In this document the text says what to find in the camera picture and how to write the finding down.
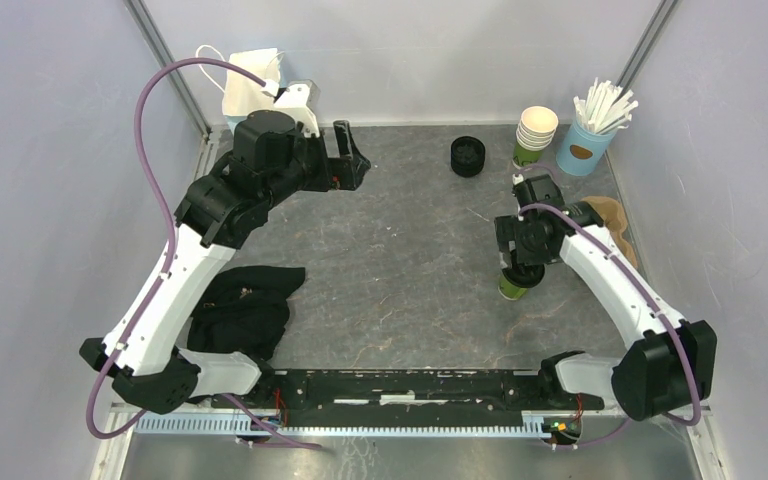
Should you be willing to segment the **green paper coffee cup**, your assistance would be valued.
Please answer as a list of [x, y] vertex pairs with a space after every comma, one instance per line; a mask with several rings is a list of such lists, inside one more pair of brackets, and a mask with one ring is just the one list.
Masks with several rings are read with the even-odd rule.
[[517, 301], [532, 287], [532, 282], [529, 279], [523, 278], [512, 271], [504, 270], [500, 273], [498, 291], [506, 300]]

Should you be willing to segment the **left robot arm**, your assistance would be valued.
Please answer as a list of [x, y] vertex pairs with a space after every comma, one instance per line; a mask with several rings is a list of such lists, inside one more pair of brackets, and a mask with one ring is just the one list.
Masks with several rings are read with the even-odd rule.
[[237, 394], [255, 408], [272, 399], [273, 379], [249, 356], [201, 353], [176, 342], [209, 284], [273, 208], [298, 191], [354, 191], [362, 184], [371, 163], [349, 122], [335, 121], [333, 133], [336, 157], [289, 114], [256, 111], [235, 127], [231, 150], [189, 186], [174, 213], [173, 240], [126, 315], [79, 350], [126, 403], [167, 414], [193, 397]]

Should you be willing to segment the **black cup lid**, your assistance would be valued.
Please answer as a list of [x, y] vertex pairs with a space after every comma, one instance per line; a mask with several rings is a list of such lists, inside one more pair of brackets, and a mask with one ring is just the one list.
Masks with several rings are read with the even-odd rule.
[[508, 273], [509, 281], [517, 288], [531, 289], [540, 284], [545, 277], [545, 266], [512, 266]]

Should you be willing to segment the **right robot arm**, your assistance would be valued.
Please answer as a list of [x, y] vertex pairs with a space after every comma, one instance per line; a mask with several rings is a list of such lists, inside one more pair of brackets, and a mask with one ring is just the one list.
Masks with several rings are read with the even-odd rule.
[[540, 400], [562, 408], [577, 394], [617, 404], [632, 420], [666, 416], [687, 426], [702, 418], [711, 393], [717, 336], [691, 322], [645, 281], [621, 252], [604, 219], [587, 202], [568, 203], [549, 175], [512, 177], [518, 210], [494, 220], [499, 291], [521, 298], [550, 265], [564, 264], [607, 312], [626, 348], [620, 358], [583, 351], [541, 364]]

